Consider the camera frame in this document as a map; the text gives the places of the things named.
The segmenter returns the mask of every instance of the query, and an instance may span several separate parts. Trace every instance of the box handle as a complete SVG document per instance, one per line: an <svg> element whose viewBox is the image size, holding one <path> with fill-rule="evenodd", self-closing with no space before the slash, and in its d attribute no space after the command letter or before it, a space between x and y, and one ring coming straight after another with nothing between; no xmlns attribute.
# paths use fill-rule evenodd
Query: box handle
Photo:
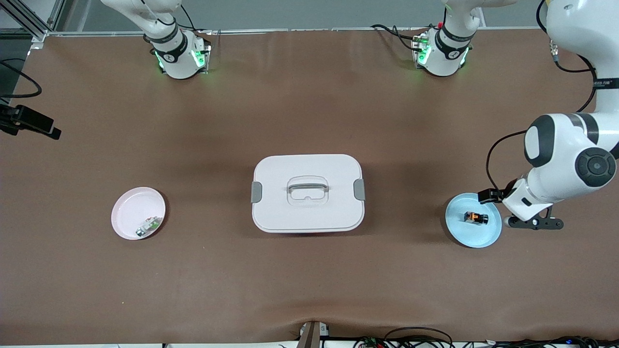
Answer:
<svg viewBox="0 0 619 348"><path fill-rule="evenodd" d="M296 189L321 189L323 191L328 191L329 187L325 184L294 184L288 186L289 193L292 193L292 191Z"/></svg>

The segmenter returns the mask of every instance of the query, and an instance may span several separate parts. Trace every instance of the white storage box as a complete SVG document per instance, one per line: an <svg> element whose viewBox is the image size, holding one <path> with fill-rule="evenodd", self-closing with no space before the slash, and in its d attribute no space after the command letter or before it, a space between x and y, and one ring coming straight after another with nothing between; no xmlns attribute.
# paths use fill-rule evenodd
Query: white storage box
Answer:
<svg viewBox="0 0 619 348"><path fill-rule="evenodd" d="M267 157L254 171L251 202L265 232L350 231L365 214L361 166L348 155Z"/></svg>

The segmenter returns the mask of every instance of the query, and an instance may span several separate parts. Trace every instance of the gray clip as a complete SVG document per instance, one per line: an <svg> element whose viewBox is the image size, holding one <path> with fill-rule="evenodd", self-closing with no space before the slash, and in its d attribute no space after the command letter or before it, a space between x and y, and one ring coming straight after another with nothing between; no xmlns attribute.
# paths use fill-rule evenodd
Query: gray clip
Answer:
<svg viewBox="0 0 619 348"><path fill-rule="evenodd" d="M365 201L365 185L363 184L363 179L357 179L352 184L353 191L355 193L355 198L359 201Z"/></svg>
<svg viewBox="0 0 619 348"><path fill-rule="evenodd" d="M251 202L258 203L262 200L262 184L258 181L251 183Z"/></svg>

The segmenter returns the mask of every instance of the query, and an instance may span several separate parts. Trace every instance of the green led light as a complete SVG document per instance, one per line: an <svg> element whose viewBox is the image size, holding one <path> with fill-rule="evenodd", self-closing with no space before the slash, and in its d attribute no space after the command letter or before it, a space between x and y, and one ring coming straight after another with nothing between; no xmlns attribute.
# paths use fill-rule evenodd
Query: green led light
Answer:
<svg viewBox="0 0 619 348"><path fill-rule="evenodd" d="M157 52L155 52L155 57L157 57L157 61L159 62L159 67L165 70L165 68L163 67L163 63L161 62L161 57L159 57L159 54Z"/></svg>
<svg viewBox="0 0 619 348"><path fill-rule="evenodd" d="M460 66L462 66L466 60L466 54L469 52L469 49L467 48L466 51L464 51L464 53L462 54L462 60L460 61Z"/></svg>
<svg viewBox="0 0 619 348"><path fill-rule="evenodd" d="M198 67L203 67L205 62L204 62L204 54L200 53L200 51L192 51L193 52L193 57L194 60L196 61L196 64Z"/></svg>
<svg viewBox="0 0 619 348"><path fill-rule="evenodd" d="M419 53L419 64L427 63L430 53L432 53L432 46L426 45L426 47L424 47L424 49Z"/></svg>

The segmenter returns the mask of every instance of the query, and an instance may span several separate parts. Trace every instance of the light blue plate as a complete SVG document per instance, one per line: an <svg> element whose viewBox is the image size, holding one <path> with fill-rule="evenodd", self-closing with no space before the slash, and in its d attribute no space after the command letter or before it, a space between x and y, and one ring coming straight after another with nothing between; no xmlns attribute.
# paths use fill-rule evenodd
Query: light blue plate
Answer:
<svg viewBox="0 0 619 348"><path fill-rule="evenodd" d="M468 211L487 214L488 224L465 222L464 214ZM480 204L475 193L462 193L454 197L447 205L445 222L454 238L471 248L485 248L496 242L503 227L501 214L494 203Z"/></svg>

